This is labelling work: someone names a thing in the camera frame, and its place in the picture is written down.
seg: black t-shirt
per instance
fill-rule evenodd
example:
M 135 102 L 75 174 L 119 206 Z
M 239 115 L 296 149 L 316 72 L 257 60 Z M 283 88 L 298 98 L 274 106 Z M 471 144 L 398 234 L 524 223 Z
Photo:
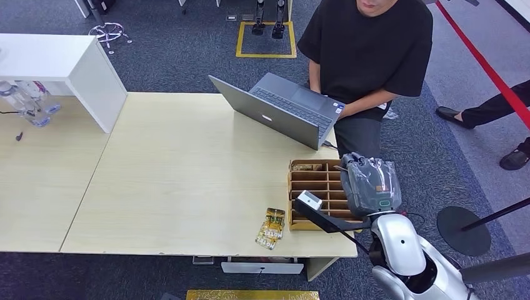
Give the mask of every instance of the black t-shirt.
M 347 104 L 378 89 L 419 96 L 432 36 L 433 17 L 421 0 L 397 0 L 376 17 L 362 15 L 356 0 L 322 0 L 298 48 L 320 64 L 322 93 Z M 355 116 L 381 119 L 389 107 Z

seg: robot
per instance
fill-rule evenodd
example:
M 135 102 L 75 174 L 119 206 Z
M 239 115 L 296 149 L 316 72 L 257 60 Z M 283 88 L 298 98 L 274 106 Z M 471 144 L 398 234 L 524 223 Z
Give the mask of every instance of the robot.
M 255 36 L 262 36 L 265 24 L 263 24 L 263 7 L 265 0 L 256 0 L 256 23 L 252 27 L 252 34 Z M 283 14 L 285 8 L 285 0 L 277 0 L 276 5 L 276 23 L 272 29 L 273 39 L 282 39 L 285 26 L 283 24 Z
M 340 170 L 348 208 L 362 223 L 323 214 L 322 201 L 307 191 L 295 200 L 295 210 L 327 233 L 342 233 L 368 254 L 372 275 L 391 299 L 478 300 L 461 272 L 396 212 L 401 190 L 392 162 L 352 153 L 342 157 Z M 371 230 L 369 249 L 346 234 L 358 229 Z

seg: chair base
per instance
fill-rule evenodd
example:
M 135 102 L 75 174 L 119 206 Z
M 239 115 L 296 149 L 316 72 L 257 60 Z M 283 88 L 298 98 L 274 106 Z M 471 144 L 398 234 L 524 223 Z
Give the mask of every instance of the chair base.
M 131 44 L 133 40 L 124 32 L 123 26 L 118 23 L 105 23 L 104 26 L 98 25 L 88 32 L 90 36 L 96 36 L 97 40 L 107 46 L 109 54 L 114 54 L 114 51 L 111 50 L 111 41 L 119 39 L 120 37 L 125 37 L 127 43 Z

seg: office chair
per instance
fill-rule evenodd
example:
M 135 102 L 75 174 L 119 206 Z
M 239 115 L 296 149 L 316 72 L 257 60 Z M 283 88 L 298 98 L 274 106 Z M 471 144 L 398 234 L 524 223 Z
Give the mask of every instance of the office chair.
M 100 43 L 105 43 L 107 49 L 109 50 L 109 54 L 114 54 L 114 51 L 111 50 L 111 45 L 109 42 L 115 39 L 119 39 L 121 36 L 124 36 L 127 39 L 127 43 L 131 44 L 133 42 L 133 40 L 127 34 L 125 34 L 123 26 L 121 26 L 121 24 L 104 22 L 92 0 L 87 1 L 88 5 L 90 6 L 90 10 L 92 11 L 92 14 L 94 15 L 94 18 L 96 18 L 96 22 L 98 23 L 96 27 L 90 29 L 88 35 L 96 36 L 97 40 Z

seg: silver laptop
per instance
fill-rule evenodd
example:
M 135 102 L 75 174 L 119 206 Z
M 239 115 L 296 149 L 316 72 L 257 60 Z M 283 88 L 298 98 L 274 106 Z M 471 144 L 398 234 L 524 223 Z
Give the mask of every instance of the silver laptop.
M 249 92 L 208 76 L 232 108 L 318 150 L 344 103 L 267 73 Z

